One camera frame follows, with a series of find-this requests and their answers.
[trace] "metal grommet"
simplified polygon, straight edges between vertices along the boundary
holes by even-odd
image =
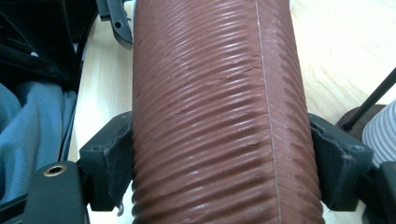
[[[53,177],[62,174],[66,170],[67,170],[67,166],[65,165],[54,165],[48,168],[46,171],[44,171],[44,176]]]

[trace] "wooden surface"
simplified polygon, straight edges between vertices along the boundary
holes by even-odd
[[[294,0],[291,8],[308,110],[335,123],[359,106],[396,66],[396,1]],[[381,99],[395,99],[393,88]],[[114,39],[108,22],[96,21],[86,48],[69,160],[111,118],[132,109],[132,52]],[[95,223],[131,223],[125,212],[91,213]],[[361,223],[354,213],[325,210],[327,223]]]

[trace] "screw hole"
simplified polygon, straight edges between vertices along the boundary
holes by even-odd
[[[52,176],[56,176],[56,175],[60,175],[61,173],[63,173],[64,171],[66,171],[67,167],[64,165],[54,165],[50,168],[48,168],[45,172],[44,172],[44,176],[46,177],[52,177]]]
[[[114,24],[114,25],[116,25],[116,28],[117,29],[120,29],[121,28],[121,23],[119,22],[119,21],[116,21],[116,23]]]

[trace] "ribbed surface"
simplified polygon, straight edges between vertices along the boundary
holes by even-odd
[[[396,161],[396,101],[387,105],[364,127],[362,142],[372,148],[374,165]]]
[[[288,0],[138,1],[134,214],[322,223]]]

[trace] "black plastic bracket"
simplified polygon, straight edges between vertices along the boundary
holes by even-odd
[[[358,179],[370,170],[374,152],[328,121],[309,118],[322,201],[333,211],[354,211]]]
[[[132,180],[132,112],[113,118],[79,154],[83,171],[93,180],[92,211],[120,206]]]
[[[133,38],[122,0],[96,0],[101,21],[111,21],[114,37],[126,49],[132,49]]]
[[[0,223],[20,223],[26,205],[26,194],[0,205]]]
[[[74,162],[56,162],[35,173],[22,219],[27,224],[89,223]]]
[[[388,223],[396,223],[396,162],[386,161],[381,164],[376,183]]]

